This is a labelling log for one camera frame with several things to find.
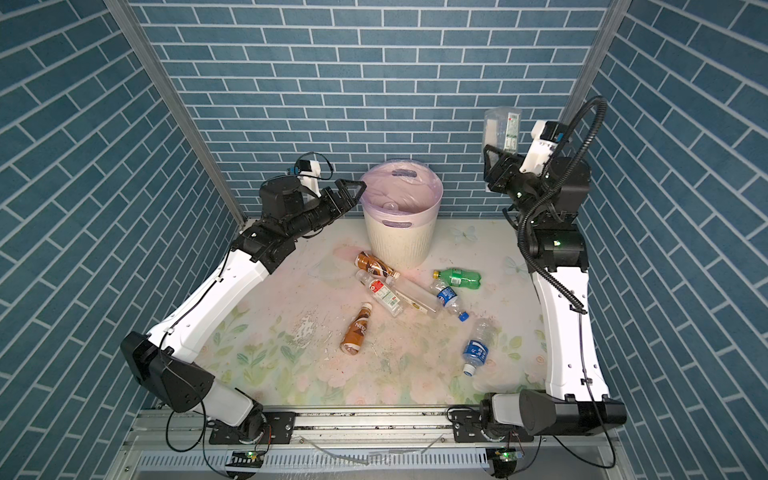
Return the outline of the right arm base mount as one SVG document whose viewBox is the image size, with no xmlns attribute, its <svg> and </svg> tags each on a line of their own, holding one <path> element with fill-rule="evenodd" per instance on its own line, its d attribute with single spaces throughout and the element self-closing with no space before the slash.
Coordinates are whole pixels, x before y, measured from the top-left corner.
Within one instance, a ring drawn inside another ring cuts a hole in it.
<svg viewBox="0 0 768 480">
<path fill-rule="evenodd" d="M 475 407 L 467 405 L 450 406 L 445 416 L 452 427 L 456 443 L 500 443 L 500 442 L 532 442 L 522 426 L 498 424 L 491 422 Z"/>
</svg>

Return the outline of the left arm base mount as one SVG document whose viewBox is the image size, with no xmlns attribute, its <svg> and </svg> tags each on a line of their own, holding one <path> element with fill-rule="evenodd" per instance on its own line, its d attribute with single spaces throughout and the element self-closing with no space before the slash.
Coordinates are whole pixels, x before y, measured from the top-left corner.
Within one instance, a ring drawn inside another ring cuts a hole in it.
<svg viewBox="0 0 768 480">
<path fill-rule="evenodd" d="M 293 435 L 296 414 L 289 411 L 257 412 L 240 426 L 229 426 L 219 420 L 210 420 L 209 443 L 212 445 L 283 445 Z"/>
</svg>

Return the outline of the clear bottle red white label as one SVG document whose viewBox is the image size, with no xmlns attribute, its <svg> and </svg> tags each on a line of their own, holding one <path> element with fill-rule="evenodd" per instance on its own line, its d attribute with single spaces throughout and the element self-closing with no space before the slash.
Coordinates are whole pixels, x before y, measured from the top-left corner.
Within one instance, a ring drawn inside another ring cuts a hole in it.
<svg viewBox="0 0 768 480">
<path fill-rule="evenodd" d="M 390 315 L 397 317 L 403 311 L 400 298 L 383 280 L 363 270 L 358 270 L 355 277 Z"/>
</svg>

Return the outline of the frosted clear tall bottle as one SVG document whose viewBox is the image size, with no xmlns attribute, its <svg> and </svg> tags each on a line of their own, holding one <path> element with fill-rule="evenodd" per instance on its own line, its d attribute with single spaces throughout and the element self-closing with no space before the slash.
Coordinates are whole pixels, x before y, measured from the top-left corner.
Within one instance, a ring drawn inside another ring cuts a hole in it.
<svg viewBox="0 0 768 480">
<path fill-rule="evenodd" d="M 396 293 L 415 309 L 433 318 L 438 316 L 441 306 L 431 292 L 402 275 L 393 277 L 391 285 Z"/>
</svg>

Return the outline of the water bottle blue label white cap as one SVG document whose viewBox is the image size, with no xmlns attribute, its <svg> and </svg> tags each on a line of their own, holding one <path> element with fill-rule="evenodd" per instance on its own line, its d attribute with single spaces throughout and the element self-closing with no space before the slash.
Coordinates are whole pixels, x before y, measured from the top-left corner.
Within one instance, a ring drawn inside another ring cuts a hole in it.
<svg viewBox="0 0 768 480">
<path fill-rule="evenodd" d="M 496 333 L 497 329 L 491 320 L 478 319 L 475 322 L 462 352 L 463 373 L 466 376 L 474 376 L 486 364 Z"/>
</svg>

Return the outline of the clear bottle green cap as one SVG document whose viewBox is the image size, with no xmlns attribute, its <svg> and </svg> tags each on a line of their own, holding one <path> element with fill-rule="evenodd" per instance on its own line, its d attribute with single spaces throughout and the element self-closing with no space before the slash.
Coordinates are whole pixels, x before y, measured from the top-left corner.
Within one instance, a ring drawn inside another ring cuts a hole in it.
<svg viewBox="0 0 768 480">
<path fill-rule="evenodd" d="M 489 109 L 484 115 L 483 145 L 517 153 L 522 110 L 514 107 Z"/>
</svg>

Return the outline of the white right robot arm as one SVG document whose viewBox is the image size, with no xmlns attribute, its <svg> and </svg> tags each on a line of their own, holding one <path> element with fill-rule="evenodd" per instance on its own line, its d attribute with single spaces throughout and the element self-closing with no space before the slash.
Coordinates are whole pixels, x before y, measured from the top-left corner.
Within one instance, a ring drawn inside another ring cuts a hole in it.
<svg viewBox="0 0 768 480">
<path fill-rule="evenodd" d="M 524 255 L 542 307 L 547 373 L 541 389 L 491 393 L 480 404 L 480 422 L 493 435 L 591 436 L 625 424 L 625 405 L 611 397 L 598 364 L 586 307 L 589 262 L 576 224 L 586 199 L 590 168 L 580 161 L 569 171 L 567 157 L 547 162 L 541 175 L 523 171 L 519 154 L 487 145 L 484 180 L 490 191 L 513 201 L 513 227 L 523 232 Z"/>
</svg>

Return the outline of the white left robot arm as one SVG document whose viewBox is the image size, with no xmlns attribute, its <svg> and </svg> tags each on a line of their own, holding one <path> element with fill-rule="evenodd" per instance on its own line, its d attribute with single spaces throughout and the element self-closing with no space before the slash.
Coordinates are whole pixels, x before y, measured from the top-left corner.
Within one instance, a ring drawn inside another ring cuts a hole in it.
<svg viewBox="0 0 768 480">
<path fill-rule="evenodd" d="M 263 407 L 196 364 L 202 347 L 233 308 L 295 251 L 360 202 L 366 185 L 338 179 L 311 189 L 297 176 L 262 184 L 259 220 L 240 232 L 208 279 L 147 333 L 129 333 L 120 349 L 134 379 L 176 413 L 195 411 L 250 441 L 262 429 Z"/>
</svg>

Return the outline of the white bin with pink liner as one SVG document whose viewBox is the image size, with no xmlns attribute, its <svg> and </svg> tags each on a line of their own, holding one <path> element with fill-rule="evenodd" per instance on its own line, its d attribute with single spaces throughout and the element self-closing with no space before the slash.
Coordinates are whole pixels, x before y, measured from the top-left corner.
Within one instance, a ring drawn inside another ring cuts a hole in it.
<svg viewBox="0 0 768 480">
<path fill-rule="evenodd" d="M 421 265 L 431 249 L 443 184 L 427 165 L 391 160 L 366 172 L 361 198 L 373 254 L 396 270 Z"/>
</svg>

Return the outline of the brown drink bottle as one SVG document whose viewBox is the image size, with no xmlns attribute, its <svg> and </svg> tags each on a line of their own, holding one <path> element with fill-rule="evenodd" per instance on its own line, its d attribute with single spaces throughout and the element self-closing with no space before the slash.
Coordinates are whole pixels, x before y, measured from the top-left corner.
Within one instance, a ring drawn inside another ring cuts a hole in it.
<svg viewBox="0 0 768 480">
<path fill-rule="evenodd" d="M 362 304 L 355 318 L 349 324 L 340 343 L 342 352 L 349 355 L 356 355 L 360 351 L 368 330 L 368 322 L 372 309 L 373 306 L 371 303 L 365 302 Z"/>
<path fill-rule="evenodd" d="M 361 251 L 356 256 L 354 264 L 359 269 L 384 280 L 397 280 L 400 277 L 398 271 L 369 252 Z"/>
</svg>

